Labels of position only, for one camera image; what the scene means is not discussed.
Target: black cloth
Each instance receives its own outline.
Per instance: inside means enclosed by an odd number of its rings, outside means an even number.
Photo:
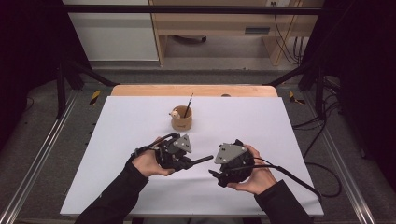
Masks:
[[[128,162],[117,178],[79,215],[76,224],[121,224],[148,182],[149,179]],[[283,180],[254,197],[272,224],[312,223]]]
[[[283,180],[254,198],[271,224],[313,223]]]

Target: handheld controller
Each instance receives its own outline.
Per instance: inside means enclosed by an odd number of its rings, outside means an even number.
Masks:
[[[131,162],[146,150],[155,151],[157,162],[162,168],[175,169],[176,172],[181,169],[188,170],[195,164],[213,159],[213,156],[207,156],[200,160],[192,161],[190,158],[185,156],[187,152],[191,153],[189,136],[186,134],[180,136],[179,133],[170,133],[148,146],[137,148],[134,153],[131,154],[131,158],[127,162]]]
[[[218,179],[220,186],[225,188],[228,183],[239,183],[250,177],[253,168],[244,168],[253,166],[254,159],[241,141],[236,139],[233,144],[224,143],[219,147],[215,164],[221,164],[220,173],[212,170],[209,173]]]

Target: hand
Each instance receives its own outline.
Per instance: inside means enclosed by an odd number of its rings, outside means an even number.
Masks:
[[[244,145],[250,151],[254,158],[260,158],[260,153],[256,148]],[[264,165],[264,161],[254,159],[255,165]],[[269,189],[276,183],[276,179],[272,175],[269,168],[254,168],[251,172],[250,178],[245,183],[229,183],[227,187],[243,190],[253,194],[261,194],[265,190]]]
[[[145,177],[151,175],[171,175],[174,169],[163,169],[155,158],[154,150],[146,150],[132,161],[136,169]]]

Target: white tabletop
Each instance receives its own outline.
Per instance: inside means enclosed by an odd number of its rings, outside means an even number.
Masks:
[[[150,144],[158,136],[174,133],[169,112],[176,105],[186,105],[189,99],[188,96],[107,97],[61,214],[81,214],[120,173],[137,147]],[[281,98],[193,97],[191,109],[192,128],[185,133],[190,137],[192,148],[187,156],[193,161],[216,156],[220,144],[239,139],[257,148],[272,164],[282,166],[313,186]],[[218,171],[219,168],[213,160],[168,177],[152,176],[131,215],[264,215],[251,194],[218,186],[218,180],[208,169]],[[323,215],[314,193],[276,170],[273,174],[277,180],[285,180],[308,215]]]

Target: aluminum rail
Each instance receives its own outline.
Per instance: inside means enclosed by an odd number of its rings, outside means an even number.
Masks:
[[[228,7],[228,6],[143,6],[143,5],[43,5],[44,9],[71,13],[183,13],[183,14],[273,14],[333,15],[338,8],[322,7]]]
[[[316,115],[313,103],[314,100],[312,99],[311,94],[303,91],[303,95],[305,100],[308,102],[312,113]],[[329,153],[330,159],[332,160],[332,164],[334,165],[334,169],[340,177],[343,188],[350,200],[350,203],[352,204],[353,209],[355,210],[359,222],[361,224],[375,224],[375,219],[370,211],[370,208],[364,200],[358,185],[353,179],[352,173],[349,172],[349,169],[347,168],[347,165],[344,162],[336,144],[332,140],[329,130],[325,127],[323,131],[323,144],[326,146],[327,152]]]
[[[52,125],[49,134],[47,135],[46,140],[38,151],[35,160],[33,161],[29,171],[26,176],[22,180],[19,188],[14,194],[14,197],[11,199],[7,208],[2,212],[0,216],[0,224],[12,224],[17,218],[18,213],[21,211],[21,208],[30,193],[35,181],[40,174],[42,167],[44,166],[45,161],[47,160],[48,155],[50,154],[53,145],[56,142],[61,130],[64,127],[64,124],[67,118],[70,115],[70,112],[77,100],[78,91],[72,91],[70,97],[68,99],[67,108],[64,111],[63,115],[56,119],[54,124]]]

